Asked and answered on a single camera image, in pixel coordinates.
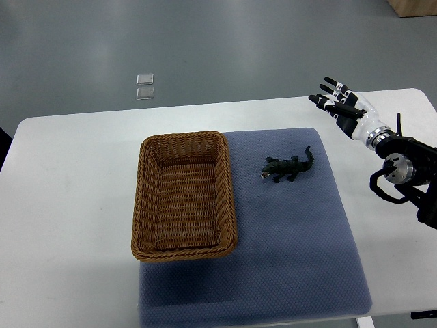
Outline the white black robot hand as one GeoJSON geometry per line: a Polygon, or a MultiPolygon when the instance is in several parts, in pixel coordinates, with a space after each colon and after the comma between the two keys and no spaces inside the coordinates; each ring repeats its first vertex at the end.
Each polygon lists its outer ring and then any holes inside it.
{"type": "Polygon", "coordinates": [[[312,94],[308,99],[318,109],[327,112],[343,133],[375,150],[380,140],[394,132],[380,121],[376,108],[359,92],[330,77],[320,85],[324,94],[312,94]]]}

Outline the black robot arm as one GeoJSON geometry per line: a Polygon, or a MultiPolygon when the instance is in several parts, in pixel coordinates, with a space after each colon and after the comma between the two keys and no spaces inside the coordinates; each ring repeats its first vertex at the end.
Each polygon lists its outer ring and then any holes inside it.
{"type": "Polygon", "coordinates": [[[369,187],[380,198],[394,204],[411,202],[418,222],[436,228],[436,148],[402,135],[401,114],[397,130],[380,128],[369,138],[370,146],[384,160],[382,169],[370,176],[369,187]],[[378,186],[384,177],[401,194],[395,198],[378,186]]]}

